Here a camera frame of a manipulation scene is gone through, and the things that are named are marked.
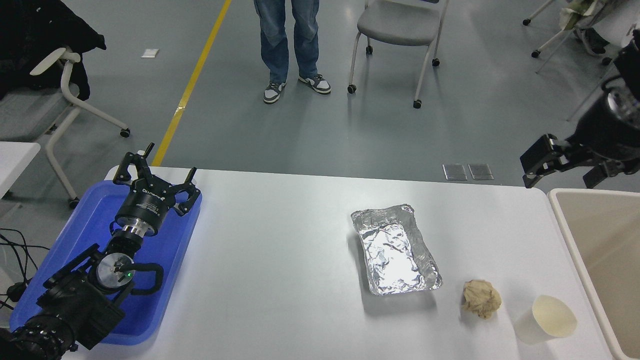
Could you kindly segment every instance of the blue plastic tray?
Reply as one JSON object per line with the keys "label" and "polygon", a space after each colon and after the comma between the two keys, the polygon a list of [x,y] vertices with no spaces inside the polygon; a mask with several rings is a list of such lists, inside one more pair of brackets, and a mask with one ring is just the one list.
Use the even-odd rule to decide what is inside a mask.
{"label": "blue plastic tray", "polygon": [[[12,331],[40,312],[36,301],[46,290],[42,284],[51,275],[94,243],[104,250],[111,238],[109,224],[128,193],[128,186],[115,185],[111,181],[97,183],[87,190],[13,311],[9,324]],[[179,194],[178,200],[185,201],[186,194]],[[160,325],[200,212],[201,201],[202,197],[199,197],[193,209],[183,217],[170,210],[158,234],[145,238],[134,260],[162,265],[162,288],[147,296],[129,295],[120,306],[126,313],[125,318],[102,340],[103,343],[136,345],[148,339]],[[154,283],[153,273],[138,272],[134,282],[136,288],[150,288]]]}

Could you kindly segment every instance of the black jacket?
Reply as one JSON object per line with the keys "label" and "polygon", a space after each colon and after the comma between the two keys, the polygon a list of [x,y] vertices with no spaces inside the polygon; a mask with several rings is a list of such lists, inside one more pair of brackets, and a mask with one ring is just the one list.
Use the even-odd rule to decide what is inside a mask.
{"label": "black jacket", "polygon": [[[0,99],[12,88],[57,87],[62,70],[53,66],[39,76],[29,71],[51,51],[69,46],[75,53],[99,47],[104,36],[60,0],[0,0]],[[82,62],[74,65],[71,82],[80,89],[78,98],[89,98],[89,84]]]}

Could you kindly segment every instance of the white paper cup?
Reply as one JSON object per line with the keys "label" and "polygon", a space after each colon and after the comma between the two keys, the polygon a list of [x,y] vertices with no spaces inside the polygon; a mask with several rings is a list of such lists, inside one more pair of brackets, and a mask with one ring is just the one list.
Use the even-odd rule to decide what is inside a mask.
{"label": "white paper cup", "polygon": [[533,306],[513,325],[522,342],[533,345],[573,334],[578,320],[569,307],[559,299],[540,295]]}

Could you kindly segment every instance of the blue jeans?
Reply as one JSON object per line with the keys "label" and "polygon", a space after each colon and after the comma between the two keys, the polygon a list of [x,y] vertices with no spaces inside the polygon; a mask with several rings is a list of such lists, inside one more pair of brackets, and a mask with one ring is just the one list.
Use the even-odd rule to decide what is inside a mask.
{"label": "blue jeans", "polygon": [[[283,83],[289,72],[289,46],[284,31],[285,0],[253,0],[260,17],[260,44],[262,61],[269,68],[269,78]],[[293,17],[293,47],[298,61],[298,72],[303,78],[317,74],[319,0],[291,0]]]}

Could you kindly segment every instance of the concrete floor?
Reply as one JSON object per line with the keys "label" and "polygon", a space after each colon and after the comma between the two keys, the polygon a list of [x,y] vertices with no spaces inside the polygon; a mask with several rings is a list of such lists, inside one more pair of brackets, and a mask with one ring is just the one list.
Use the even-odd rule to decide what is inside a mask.
{"label": "concrete floor", "polygon": [[[127,151],[160,144],[223,0],[65,3],[106,37],[106,51],[84,55],[88,102],[132,131],[121,138],[116,127],[86,112],[67,131],[56,155],[82,194]],[[571,39],[536,74],[550,50],[539,59],[530,53],[557,32],[559,9],[555,4],[522,26],[539,5],[451,1],[438,49],[442,64],[427,68],[422,108],[415,110],[423,48],[374,42],[374,54],[365,56],[363,37],[358,90],[347,94],[364,0],[321,2],[318,68],[333,92],[319,95],[296,81],[291,51],[287,88],[276,104],[263,104],[269,77],[260,60],[258,17],[250,1],[232,1],[162,166],[444,182],[444,163],[486,163],[495,180],[468,183],[523,186],[520,155],[543,133],[572,134],[575,121],[566,119],[605,71]],[[291,15],[287,21],[292,30]],[[160,49],[157,58],[140,58],[149,48]],[[538,188],[583,188],[586,170],[546,177]],[[620,175],[598,188],[636,192],[640,185],[637,174]],[[0,205],[1,227],[20,229],[38,245],[51,245],[71,214],[44,152]],[[36,261],[44,255],[34,250]],[[17,280],[12,265],[7,257],[5,282]]]}

